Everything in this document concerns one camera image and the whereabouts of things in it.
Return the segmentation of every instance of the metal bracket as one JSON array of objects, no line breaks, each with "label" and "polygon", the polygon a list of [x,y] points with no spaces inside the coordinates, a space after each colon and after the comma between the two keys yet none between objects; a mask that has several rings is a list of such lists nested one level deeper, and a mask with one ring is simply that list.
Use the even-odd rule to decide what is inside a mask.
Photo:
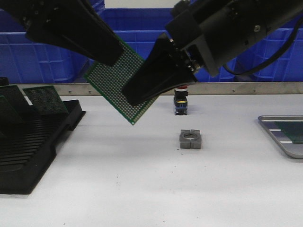
[{"label": "metal bracket", "polygon": [[180,148],[183,149],[201,149],[202,136],[200,130],[181,130]]}]

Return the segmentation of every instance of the blue storage bin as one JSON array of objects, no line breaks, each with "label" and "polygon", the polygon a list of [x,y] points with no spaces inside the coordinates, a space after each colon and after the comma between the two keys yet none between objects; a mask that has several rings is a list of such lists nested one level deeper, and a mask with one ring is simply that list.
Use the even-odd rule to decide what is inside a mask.
[{"label": "blue storage bin", "polygon": [[[104,9],[104,0],[91,1],[96,11]],[[0,77],[10,83],[70,83],[87,63],[78,53],[26,39],[23,27],[0,10]]]},{"label": "blue storage bin", "polygon": [[[270,58],[286,42],[299,17],[241,54],[238,57],[240,68],[243,71],[250,70]],[[252,78],[254,81],[303,81],[303,26],[291,48]]]},{"label": "blue storage bin", "polygon": [[[155,41],[172,19],[171,9],[105,9],[102,19],[144,59],[150,54]],[[228,63],[234,69],[236,60]],[[196,77],[199,82],[231,82],[234,75],[220,69],[220,74],[212,78],[205,70]]]}]

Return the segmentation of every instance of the metal tray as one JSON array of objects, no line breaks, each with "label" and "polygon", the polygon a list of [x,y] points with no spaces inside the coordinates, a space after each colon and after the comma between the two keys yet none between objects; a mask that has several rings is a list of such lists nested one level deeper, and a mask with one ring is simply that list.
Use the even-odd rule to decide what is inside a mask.
[{"label": "metal tray", "polygon": [[294,144],[275,122],[303,122],[303,116],[260,116],[260,124],[290,157],[303,159],[303,144]]}]

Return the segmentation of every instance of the cable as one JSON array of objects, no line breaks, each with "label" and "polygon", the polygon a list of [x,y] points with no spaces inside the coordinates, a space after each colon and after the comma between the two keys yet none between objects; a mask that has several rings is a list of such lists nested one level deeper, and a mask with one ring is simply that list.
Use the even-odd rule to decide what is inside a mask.
[{"label": "cable", "polygon": [[297,21],[292,33],[288,37],[287,41],[283,44],[283,46],[276,53],[274,53],[269,59],[267,59],[265,62],[261,63],[260,65],[250,69],[249,71],[243,72],[243,73],[237,73],[237,72],[232,71],[226,64],[223,65],[224,69],[233,75],[249,76],[251,74],[254,74],[254,73],[266,68],[267,66],[269,66],[270,64],[272,64],[273,62],[278,60],[291,47],[291,45],[294,43],[294,40],[298,34],[299,28],[302,23],[303,23],[303,17],[301,17]]}]

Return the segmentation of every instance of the green circuit board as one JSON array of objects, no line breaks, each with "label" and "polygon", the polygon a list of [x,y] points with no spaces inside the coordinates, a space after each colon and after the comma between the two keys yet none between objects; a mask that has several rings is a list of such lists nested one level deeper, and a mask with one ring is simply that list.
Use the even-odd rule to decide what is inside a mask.
[{"label": "green circuit board", "polygon": [[144,63],[134,50],[120,41],[124,53],[113,67],[95,62],[84,78],[117,110],[134,125],[157,99],[131,106],[122,94],[122,88]]}]

